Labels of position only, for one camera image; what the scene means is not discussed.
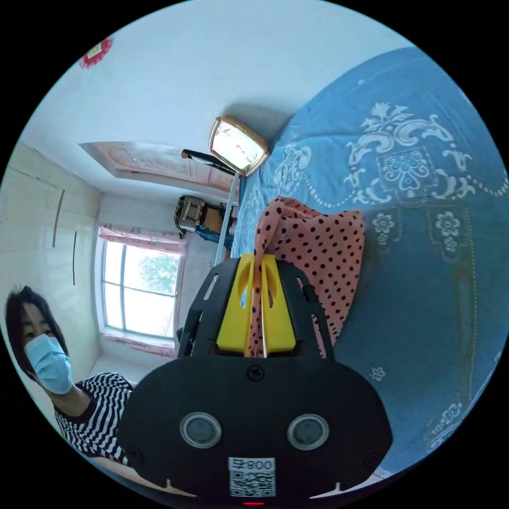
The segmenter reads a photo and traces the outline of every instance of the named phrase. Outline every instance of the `polka dot fabric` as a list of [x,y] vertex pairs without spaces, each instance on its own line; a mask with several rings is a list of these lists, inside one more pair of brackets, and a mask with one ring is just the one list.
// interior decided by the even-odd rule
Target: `polka dot fabric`
[[[253,307],[249,355],[263,357],[261,260],[264,253],[302,269],[325,310],[332,344],[352,304],[364,250],[361,212],[320,214],[293,198],[277,197],[262,213],[254,241]],[[325,357],[315,323],[317,341]]]

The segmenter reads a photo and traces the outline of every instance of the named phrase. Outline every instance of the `blue face mask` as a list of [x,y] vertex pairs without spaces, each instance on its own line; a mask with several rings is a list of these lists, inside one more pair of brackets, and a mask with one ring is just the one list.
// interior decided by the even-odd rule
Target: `blue face mask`
[[37,336],[25,346],[28,360],[39,382],[54,394],[67,394],[73,386],[71,362],[57,338]]

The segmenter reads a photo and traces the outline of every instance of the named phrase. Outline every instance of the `bed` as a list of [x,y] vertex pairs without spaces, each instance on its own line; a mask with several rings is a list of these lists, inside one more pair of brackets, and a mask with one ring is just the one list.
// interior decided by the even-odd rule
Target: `bed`
[[474,106],[417,48],[331,83],[243,183],[233,257],[252,252],[258,218],[278,195],[365,216],[359,287],[334,352],[384,402],[394,432],[387,475],[454,432],[501,356],[508,189]]

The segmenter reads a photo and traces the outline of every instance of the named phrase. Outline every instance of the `black and white striped shirt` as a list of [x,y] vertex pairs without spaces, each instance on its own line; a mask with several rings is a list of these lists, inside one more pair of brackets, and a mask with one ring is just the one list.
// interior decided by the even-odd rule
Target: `black and white striped shirt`
[[88,458],[104,457],[127,465],[117,444],[117,429],[133,388],[118,373],[101,373],[76,386],[90,396],[90,404],[78,417],[55,407],[55,417],[69,444]]

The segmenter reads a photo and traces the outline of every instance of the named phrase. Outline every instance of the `yellow bracket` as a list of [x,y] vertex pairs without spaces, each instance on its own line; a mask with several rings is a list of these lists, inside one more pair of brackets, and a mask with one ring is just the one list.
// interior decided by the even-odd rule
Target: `yellow bracket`
[[296,344],[295,334],[273,254],[265,254],[261,262],[261,320],[264,357],[292,352]]
[[[244,357],[247,357],[249,352],[254,265],[253,253],[243,254],[240,257],[223,323],[217,337],[217,346],[220,350],[243,354]],[[242,294],[246,288],[245,306],[242,307]]]

